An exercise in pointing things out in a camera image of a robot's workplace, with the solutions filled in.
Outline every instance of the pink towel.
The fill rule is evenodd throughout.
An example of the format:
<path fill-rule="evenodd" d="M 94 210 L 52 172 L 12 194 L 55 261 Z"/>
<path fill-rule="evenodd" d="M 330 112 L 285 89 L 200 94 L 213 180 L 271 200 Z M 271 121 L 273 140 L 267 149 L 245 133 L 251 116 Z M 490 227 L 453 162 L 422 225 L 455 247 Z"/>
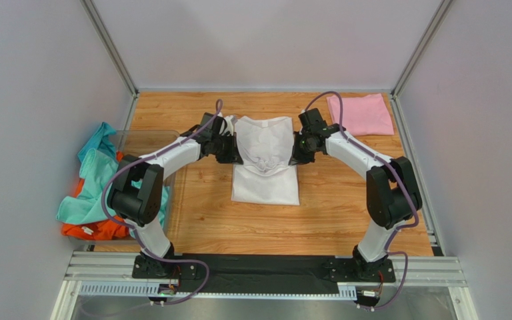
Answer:
<path fill-rule="evenodd" d="M 339 123 L 339 99 L 334 95 L 327 97 L 327 104 L 331 120 Z M 392 119 L 380 93 L 360 98 L 343 98 L 343 126 L 354 136 L 394 135 Z"/>

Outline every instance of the wall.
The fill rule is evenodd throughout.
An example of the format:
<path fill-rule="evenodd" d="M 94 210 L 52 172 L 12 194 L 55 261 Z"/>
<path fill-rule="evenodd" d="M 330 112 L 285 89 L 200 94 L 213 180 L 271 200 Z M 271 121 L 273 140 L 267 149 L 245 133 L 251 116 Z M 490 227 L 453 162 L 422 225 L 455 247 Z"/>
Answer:
<path fill-rule="evenodd" d="M 481 319 L 512 319 L 512 2 L 456 1 L 400 97 Z"/>
<path fill-rule="evenodd" d="M 96 0 L 140 88 L 391 89 L 439 0 Z"/>
<path fill-rule="evenodd" d="M 80 2 L 0 0 L 0 319 L 48 319 L 72 247 L 76 154 L 130 98 Z"/>

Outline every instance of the turquoise towel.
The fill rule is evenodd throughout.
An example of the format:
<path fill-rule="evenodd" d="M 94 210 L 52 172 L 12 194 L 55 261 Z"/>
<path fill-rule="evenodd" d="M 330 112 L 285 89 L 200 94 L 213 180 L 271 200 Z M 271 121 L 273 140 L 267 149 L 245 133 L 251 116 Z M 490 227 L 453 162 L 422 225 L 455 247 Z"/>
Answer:
<path fill-rule="evenodd" d="M 109 136 L 115 135 L 116 130 L 108 123 L 102 122 L 100 127 L 94 132 L 87 144 L 79 151 L 79 160 L 82 163 L 91 149 L 96 149 L 112 159 L 116 159 L 116 148 L 110 142 Z"/>
<path fill-rule="evenodd" d="M 85 180 L 83 190 L 78 197 L 66 197 L 59 206 L 57 220 L 71 225 L 84 225 L 106 220 L 106 216 L 100 205 L 100 196 L 106 183 L 118 168 L 118 162 L 104 153 L 96 150 L 88 150 L 79 172 L 80 178 Z M 141 181 L 132 182 L 136 188 L 141 187 Z M 159 222 L 163 226 L 165 209 L 169 198 L 169 188 L 164 187 L 159 209 Z M 114 210 L 108 208 L 110 215 L 115 215 Z"/>

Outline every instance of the wooden table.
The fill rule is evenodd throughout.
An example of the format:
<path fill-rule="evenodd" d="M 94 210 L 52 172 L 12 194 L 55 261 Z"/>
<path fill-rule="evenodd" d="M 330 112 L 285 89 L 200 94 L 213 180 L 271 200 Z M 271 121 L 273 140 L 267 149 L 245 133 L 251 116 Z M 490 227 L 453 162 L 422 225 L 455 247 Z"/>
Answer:
<path fill-rule="evenodd" d="M 142 93 L 131 130 L 184 132 L 200 122 L 204 112 L 224 100 L 223 114 L 270 119 L 297 118 L 317 93 Z M 345 93 L 360 97 L 365 93 Z M 390 103 L 385 102 L 390 112 Z M 326 99 L 317 107 L 331 124 Z M 399 157 L 403 150 L 394 123 L 394 136 L 364 136 L 359 140 L 375 150 Z M 337 159 L 317 154 L 316 162 L 298 166 L 300 206 L 256 205 L 231 201 L 232 165 L 218 164 L 213 156 L 177 173 L 168 238 L 177 252 L 350 255 L 369 224 L 364 180 Z M 423 220 L 401 232 L 392 250 L 432 256 Z M 136 246 L 97 246 L 98 251 L 137 251 Z"/>

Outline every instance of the wooden tabletop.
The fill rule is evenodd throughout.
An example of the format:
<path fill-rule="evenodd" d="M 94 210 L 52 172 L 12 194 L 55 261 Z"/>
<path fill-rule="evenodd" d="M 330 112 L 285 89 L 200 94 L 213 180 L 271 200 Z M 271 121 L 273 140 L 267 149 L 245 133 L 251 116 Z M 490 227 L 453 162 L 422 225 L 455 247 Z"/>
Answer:
<path fill-rule="evenodd" d="M 253 119 L 292 116 L 294 130 L 301 110 L 317 93 L 141 93 L 131 130 L 184 132 L 198 124 L 215 101 L 223 114 Z M 366 93 L 345 93 L 360 97 Z M 392 114 L 388 97 L 384 95 Z M 331 124 L 326 99 L 317 107 Z M 364 136 L 359 140 L 391 157 L 403 155 L 394 122 L 394 136 Z M 315 163 L 297 168 L 300 206 L 257 205 L 231 201 L 232 165 L 214 156 L 177 173 L 168 238 L 183 253 L 350 255 L 369 224 L 364 180 L 337 159 L 317 154 Z M 108 251 L 112 247 L 98 247 Z M 116 250 L 137 250 L 136 247 Z M 392 250 L 432 256 L 423 221 L 401 232 Z"/>

